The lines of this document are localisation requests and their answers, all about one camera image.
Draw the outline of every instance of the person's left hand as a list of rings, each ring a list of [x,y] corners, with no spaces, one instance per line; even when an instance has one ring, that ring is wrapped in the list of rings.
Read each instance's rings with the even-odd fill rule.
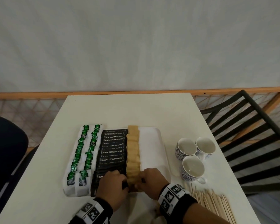
[[[129,188],[122,189],[122,182],[126,180],[127,177],[120,174],[118,170],[108,171],[100,180],[96,197],[107,201],[112,207],[113,212],[119,209],[127,197]]]

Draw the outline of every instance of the gray wall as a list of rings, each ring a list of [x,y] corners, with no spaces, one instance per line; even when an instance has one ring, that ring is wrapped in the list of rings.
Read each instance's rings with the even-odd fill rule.
[[[0,92],[280,86],[280,0],[0,0]]]

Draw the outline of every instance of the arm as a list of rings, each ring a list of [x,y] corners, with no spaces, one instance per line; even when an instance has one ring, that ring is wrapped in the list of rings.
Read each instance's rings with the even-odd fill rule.
[[[108,224],[127,197],[129,189],[122,189],[126,179],[117,170],[108,171],[100,180],[95,199],[84,204],[69,224]]]
[[[136,184],[135,187],[159,202],[160,212],[168,224],[229,224],[199,205],[182,186],[169,184],[158,169],[145,169],[140,177],[145,183]]]

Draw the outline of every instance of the mug rim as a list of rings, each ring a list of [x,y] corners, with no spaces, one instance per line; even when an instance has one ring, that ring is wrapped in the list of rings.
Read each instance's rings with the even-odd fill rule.
[[[180,143],[180,141],[181,141],[182,139],[184,139],[184,140],[186,139],[186,140],[190,141],[193,145],[195,145],[196,151],[193,152],[192,154],[187,154],[187,153],[185,153],[184,151],[182,151],[182,150],[180,149],[180,147],[179,147],[179,143]],[[180,152],[182,152],[183,154],[185,154],[185,155],[187,155],[187,156],[192,156],[192,155],[194,155],[194,154],[197,152],[197,145],[196,145],[196,143],[195,143],[194,141],[192,141],[190,138],[186,138],[186,137],[181,138],[181,139],[178,140],[178,142],[177,142],[177,148],[180,150]]]
[[[184,167],[184,161],[185,160],[188,160],[188,159],[197,159],[201,164],[202,164],[202,167],[203,167],[203,173],[202,173],[202,175],[200,175],[200,176],[193,176],[193,175],[191,175],[190,173],[188,173],[187,171],[186,171],[186,169],[185,169],[185,167]],[[194,178],[200,178],[200,177],[202,177],[203,175],[204,175],[204,173],[205,173],[205,166],[204,166],[204,164],[203,164],[203,162],[198,158],[198,156],[196,156],[196,155],[193,155],[193,156],[186,156],[185,158],[183,158],[183,160],[182,160],[182,168],[184,169],[184,171],[188,174],[188,175],[190,175],[190,176],[192,176],[192,177],[194,177]]]
[[[213,143],[213,145],[214,145],[214,151],[213,151],[212,153],[207,153],[207,152],[201,150],[201,149],[198,147],[198,144],[197,144],[197,142],[198,142],[199,139],[207,139],[207,140],[211,141],[211,142]],[[211,139],[209,139],[208,137],[199,137],[199,138],[197,138],[196,141],[195,141],[195,144],[196,144],[197,149],[199,149],[200,151],[204,152],[205,154],[211,155],[211,154],[213,154],[213,153],[216,151],[216,145],[215,145],[215,143],[214,143]]]

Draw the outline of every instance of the mug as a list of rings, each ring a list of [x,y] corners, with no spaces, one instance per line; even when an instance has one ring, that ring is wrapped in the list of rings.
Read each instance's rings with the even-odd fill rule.
[[[207,179],[202,177],[205,172],[202,161],[196,156],[187,156],[182,160],[180,165],[181,177],[185,181],[197,180],[201,184],[205,184]]]
[[[197,152],[195,155],[202,161],[209,158],[216,150],[215,143],[213,143],[213,141],[209,138],[199,137],[195,143],[197,146]]]
[[[194,155],[196,152],[197,146],[189,138],[179,139],[175,147],[175,156],[180,161],[186,156]]]

